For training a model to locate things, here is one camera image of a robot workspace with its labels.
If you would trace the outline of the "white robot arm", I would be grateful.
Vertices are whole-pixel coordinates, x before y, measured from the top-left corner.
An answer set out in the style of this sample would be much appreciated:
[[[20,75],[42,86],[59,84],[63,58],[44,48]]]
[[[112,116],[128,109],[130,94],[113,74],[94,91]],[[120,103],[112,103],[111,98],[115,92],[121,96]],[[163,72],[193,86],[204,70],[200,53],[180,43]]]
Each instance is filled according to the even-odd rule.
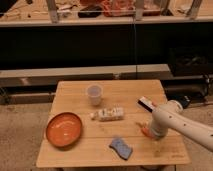
[[[213,152],[213,127],[182,116],[182,111],[182,105],[175,100],[155,107],[148,126],[151,136],[159,140],[167,135],[168,129],[173,129]]]

